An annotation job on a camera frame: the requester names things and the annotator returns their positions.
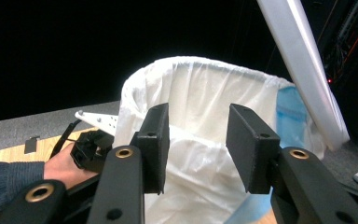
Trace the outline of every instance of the trash bin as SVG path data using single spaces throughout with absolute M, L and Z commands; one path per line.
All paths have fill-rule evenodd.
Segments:
M 260 212 L 259 205 L 269 206 L 269 201 L 247 199 L 226 148 L 228 107 L 234 103 L 252 108 L 275 131 L 277 124 L 288 129 L 292 125 L 292 133 L 301 135 L 295 137 L 302 141 L 298 144 L 322 156 L 325 146 L 307 110 L 301 107 L 301 119 L 293 119 L 298 106 L 285 104 L 285 97 L 296 98 L 294 84 L 285 79 L 198 57 L 158 60 L 130 76 L 121 93 L 114 147 L 130 142 L 150 107 L 170 104 L 165 193 L 145 195 L 146 223 L 223 223 L 238 208 L 237 217 L 239 212 L 245 217 L 242 223 L 259 219 L 266 212 L 266 206 Z M 296 102 L 301 105 L 301 98 Z

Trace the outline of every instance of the sleeve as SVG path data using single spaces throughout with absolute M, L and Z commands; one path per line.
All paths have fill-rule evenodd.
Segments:
M 0 213 L 22 188 L 43 179 L 44 165 L 42 161 L 0 162 Z

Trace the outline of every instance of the bin liner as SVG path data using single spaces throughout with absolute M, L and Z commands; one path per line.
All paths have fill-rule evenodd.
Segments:
M 296 112 L 294 106 L 293 111 L 301 119 L 286 116 L 293 109 L 290 104 L 282 103 L 278 115 L 279 94 L 283 98 L 296 98 L 294 84 L 259 71 L 198 57 L 158 60 L 130 76 L 121 93 L 114 147 L 130 142 L 150 107 L 170 105 L 171 145 L 165 193 L 145 195 L 146 223 L 223 223 L 238 208 L 241 216 L 246 217 L 242 223 L 260 218 L 262 213 L 256 211 L 259 206 L 252 206 L 260 202 L 246 200 L 250 194 L 245 192 L 226 148 L 229 105 L 252 108 L 275 131 L 280 117 L 281 124 L 295 128 L 291 133 L 300 135 L 294 138 L 302 141 L 299 143 L 302 147 L 320 151 L 320 155 L 325 149 L 305 107 Z

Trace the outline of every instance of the human hand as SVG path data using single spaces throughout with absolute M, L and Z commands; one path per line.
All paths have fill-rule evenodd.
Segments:
M 69 189 L 97 175 L 97 173 L 77 168 L 70 155 L 73 147 L 73 143 L 69 144 L 45 163 L 44 179 L 60 180 Z

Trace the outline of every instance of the dark blue sleeve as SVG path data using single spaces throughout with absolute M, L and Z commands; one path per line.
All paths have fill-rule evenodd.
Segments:
M 43 179 L 44 166 L 42 161 L 0 162 L 0 213 L 22 188 Z

